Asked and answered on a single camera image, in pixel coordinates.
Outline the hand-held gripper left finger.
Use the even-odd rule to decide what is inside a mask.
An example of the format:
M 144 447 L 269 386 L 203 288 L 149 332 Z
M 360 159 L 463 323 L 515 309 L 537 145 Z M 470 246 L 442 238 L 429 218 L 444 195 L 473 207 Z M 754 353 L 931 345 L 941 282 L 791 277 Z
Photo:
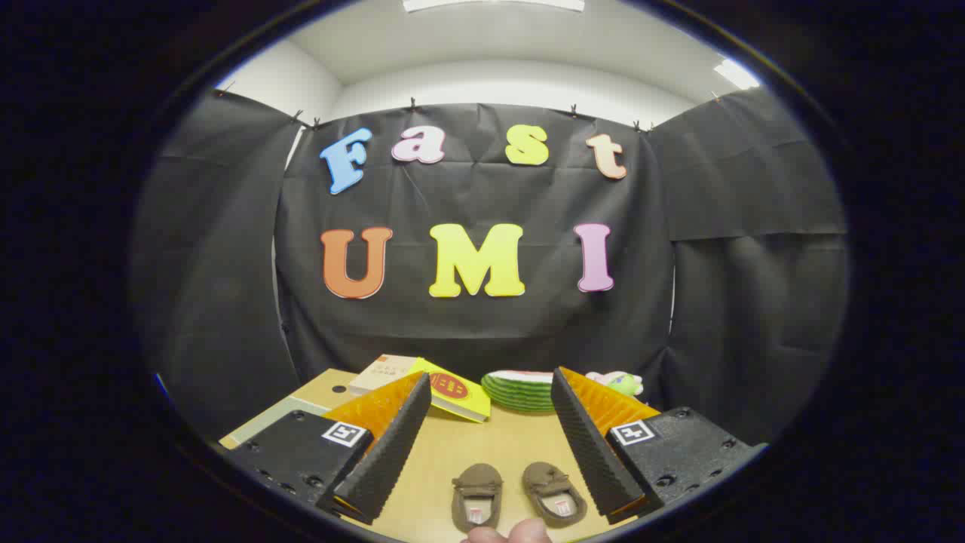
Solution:
M 297 508 L 373 523 L 431 405 L 417 371 L 323 416 L 290 410 L 227 453 L 248 477 Z

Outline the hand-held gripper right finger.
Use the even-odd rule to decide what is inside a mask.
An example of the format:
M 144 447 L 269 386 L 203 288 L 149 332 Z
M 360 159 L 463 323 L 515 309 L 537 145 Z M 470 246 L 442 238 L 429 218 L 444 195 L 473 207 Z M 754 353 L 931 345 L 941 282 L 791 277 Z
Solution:
M 766 443 L 739 439 L 689 406 L 659 412 L 565 367 L 550 397 L 590 497 L 609 523 L 713 488 Z

